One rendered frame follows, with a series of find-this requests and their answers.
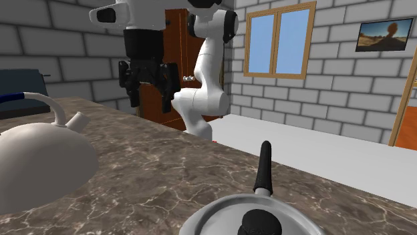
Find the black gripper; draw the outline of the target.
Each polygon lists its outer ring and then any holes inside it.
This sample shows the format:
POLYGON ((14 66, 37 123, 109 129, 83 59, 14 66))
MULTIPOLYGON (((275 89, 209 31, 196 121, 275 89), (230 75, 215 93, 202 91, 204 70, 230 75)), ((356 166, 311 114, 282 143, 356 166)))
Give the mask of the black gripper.
POLYGON ((124 45, 130 63, 118 62, 119 85, 126 89, 131 107, 138 107, 140 82, 162 82, 162 113, 171 112, 171 101, 179 92, 180 78, 176 63, 164 63, 163 32, 150 29, 125 29, 124 45))

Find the brown wooden door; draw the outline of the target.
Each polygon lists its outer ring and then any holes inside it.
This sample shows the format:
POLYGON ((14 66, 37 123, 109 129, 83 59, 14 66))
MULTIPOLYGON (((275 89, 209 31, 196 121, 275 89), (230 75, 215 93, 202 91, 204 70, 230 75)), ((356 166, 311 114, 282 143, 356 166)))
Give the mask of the brown wooden door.
MULTIPOLYGON (((179 76, 194 74, 194 67, 200 47, 204 41, 188 34, 186 18, 188 11, 173 9, 166 11, 168 25, 163 31, 164 58, 163 62, 174 62, 178 65, 179 76)), ((153 86, 140 86, 140 106, 137 108, 140 117, 162 124, 180 131, 186 129, 181 116, 173 109, 169 113, 162 113, 160 92, 153 86)))

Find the dark blue boxy appliance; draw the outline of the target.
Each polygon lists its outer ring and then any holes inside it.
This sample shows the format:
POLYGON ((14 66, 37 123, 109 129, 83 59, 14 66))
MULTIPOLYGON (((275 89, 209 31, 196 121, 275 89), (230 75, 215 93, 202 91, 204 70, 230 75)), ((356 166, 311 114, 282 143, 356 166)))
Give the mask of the dark blue boxy appliance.
MULTIPOLYGON (((44 76, 38 69, 0 69, 0 95, 33 92, 48 96, 44 76)), ((34 99, 0 103, 0 120, 49 113, 50 107, 34 99)))

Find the window with wooden frame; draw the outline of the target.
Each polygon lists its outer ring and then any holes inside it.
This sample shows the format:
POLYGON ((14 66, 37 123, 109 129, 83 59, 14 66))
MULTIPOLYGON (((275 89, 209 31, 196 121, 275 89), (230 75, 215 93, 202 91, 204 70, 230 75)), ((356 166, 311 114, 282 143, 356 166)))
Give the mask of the window with wooden frame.
POLYGON ((310 1, 248 13, 244 75, 305 79, 316 5, 310 1))

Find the desert landscape wall picture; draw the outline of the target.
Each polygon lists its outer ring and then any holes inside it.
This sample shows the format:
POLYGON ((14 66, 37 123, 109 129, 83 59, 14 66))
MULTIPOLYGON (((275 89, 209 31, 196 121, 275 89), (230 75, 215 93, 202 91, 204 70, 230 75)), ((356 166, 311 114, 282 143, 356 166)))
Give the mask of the desert landscape wall picture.
POLYGON ((413 21, 413 18, 404 18, 362 23, 356 52, 404 51, 413 21))

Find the orange door with wooden frame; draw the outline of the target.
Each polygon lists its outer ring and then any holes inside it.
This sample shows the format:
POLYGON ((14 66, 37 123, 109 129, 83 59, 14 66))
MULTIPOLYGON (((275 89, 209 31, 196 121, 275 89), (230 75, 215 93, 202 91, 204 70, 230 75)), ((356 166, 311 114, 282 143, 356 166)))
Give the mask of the orange door with wooden frame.
POLYGON ((416 87, 417 47, 412 58, 396 119, 390 134, 389 146, 417 150, 417 107, 408 105, 413 89, 416 87))

